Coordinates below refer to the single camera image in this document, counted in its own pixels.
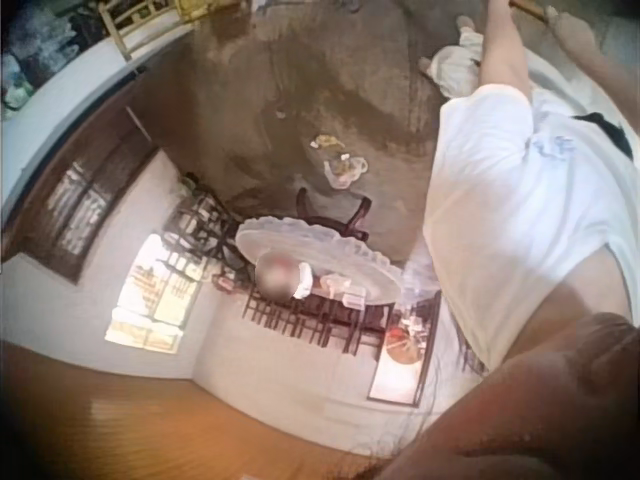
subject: lace tablecloth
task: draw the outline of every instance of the lace tablecloth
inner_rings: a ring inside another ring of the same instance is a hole
[[[309,263],[316,273],[348,277],[366,289],[367,305],[395,303],[400,297],[402,272],[387,257],[319,225],[295,218],[250,219],[238,229],[236,245],[254,264],[263,253],[278,251]]]

